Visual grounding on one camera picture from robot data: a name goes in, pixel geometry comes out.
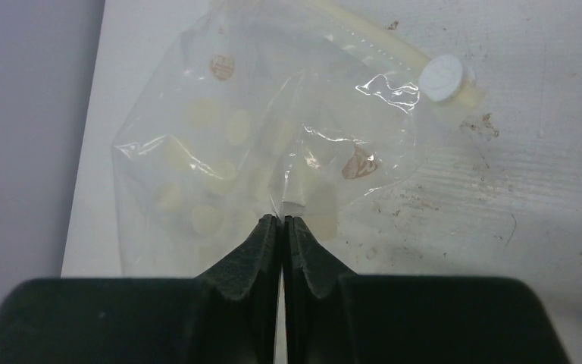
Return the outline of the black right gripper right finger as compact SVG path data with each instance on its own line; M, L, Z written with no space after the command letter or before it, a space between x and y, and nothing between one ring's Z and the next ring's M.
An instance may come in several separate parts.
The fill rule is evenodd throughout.
M537 295L511 278L359 275L301 218L283 238L291 363L567 363Z

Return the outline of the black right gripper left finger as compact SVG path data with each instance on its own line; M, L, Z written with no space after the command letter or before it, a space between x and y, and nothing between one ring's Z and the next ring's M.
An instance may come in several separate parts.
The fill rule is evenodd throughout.
M44 278L0 305L0 363L270 363L278 221L194 278Z

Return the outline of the clear dotted zip top bag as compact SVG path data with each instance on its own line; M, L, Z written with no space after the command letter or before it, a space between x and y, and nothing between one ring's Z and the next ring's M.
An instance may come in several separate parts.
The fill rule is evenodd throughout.
M121 271L183 277L263 215L320 240L411 177L483 100L433 102L432 60L330 1L222 1L167 50L111 146Z

